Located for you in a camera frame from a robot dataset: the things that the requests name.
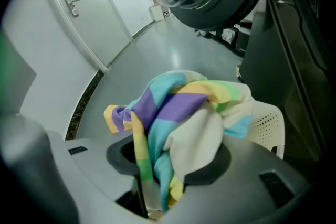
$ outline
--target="gray floor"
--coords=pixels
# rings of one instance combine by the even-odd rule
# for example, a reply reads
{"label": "gray floor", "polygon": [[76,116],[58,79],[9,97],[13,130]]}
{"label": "gray floor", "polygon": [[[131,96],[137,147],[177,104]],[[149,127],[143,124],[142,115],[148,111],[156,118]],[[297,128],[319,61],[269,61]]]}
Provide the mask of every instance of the gray floor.
{"label": "gray floor", "polygon": [[242,58],[224,45],[197,36],[176,18],[151,25],[120,53],[94,91],[76,138],[110,134],[103,112],[109,104],[127,105],[157,75],[176,69],[196,71],[208,79],[236,81]]}

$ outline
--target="baseboard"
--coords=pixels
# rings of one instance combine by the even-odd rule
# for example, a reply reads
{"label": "baseboard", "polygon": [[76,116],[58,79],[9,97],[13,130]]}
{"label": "baseboard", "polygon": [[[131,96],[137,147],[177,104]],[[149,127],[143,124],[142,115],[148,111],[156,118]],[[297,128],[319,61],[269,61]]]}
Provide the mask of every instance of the baseboard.
{"label": "baseboard", "polygon": [[141,33],[143,33],[151,24],[153,24],[155,22],[155,20],[151,21],[149,24],[146,24],[144,27],[142,27],[139,31],[137,31],[132,38],[136,39],[137,37],[139,37],[141,35]]}

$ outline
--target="striped towel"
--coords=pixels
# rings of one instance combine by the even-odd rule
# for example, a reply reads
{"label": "striped towel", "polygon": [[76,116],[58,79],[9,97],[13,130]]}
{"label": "striped towel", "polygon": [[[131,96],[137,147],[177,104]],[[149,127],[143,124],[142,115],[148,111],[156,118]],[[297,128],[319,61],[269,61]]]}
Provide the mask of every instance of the striped towel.
{"label": "striped towel", "polygon": [[133,129],[146,205],[154,207],[149,205],[156,195],[154,171],[166,212],[182,196],[184,176],[213,160],[223,134],[246,136],[253,102],[244,84],[170,71],[128,106],[108,106],[104,117],[112,133]]}

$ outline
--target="rainbow striped fabric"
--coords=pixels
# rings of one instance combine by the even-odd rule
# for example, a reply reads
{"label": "rainbow striped fabric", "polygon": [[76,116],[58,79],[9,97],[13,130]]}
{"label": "rainbow striped fabric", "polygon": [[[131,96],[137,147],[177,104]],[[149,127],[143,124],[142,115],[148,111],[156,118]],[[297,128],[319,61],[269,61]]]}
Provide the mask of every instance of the rainbow striped fabric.
{"label": "rainbow striped fabric", "polygon": [[207,102],[223,118],[222,135],[245,137],[252,109],[242,109],[239,105],[250,101],[251,96],[249,89],[242,91],[239,84],[207,80],[192,71],[171,71],[154,78],[128,106],[106,108],[104,117],[112,133],[133,129],[141,180],[153,182],[155,171],[160,181],[163,211],[168,210],[169,185],[174,176],[169,151],[164,151],[168,136]]}

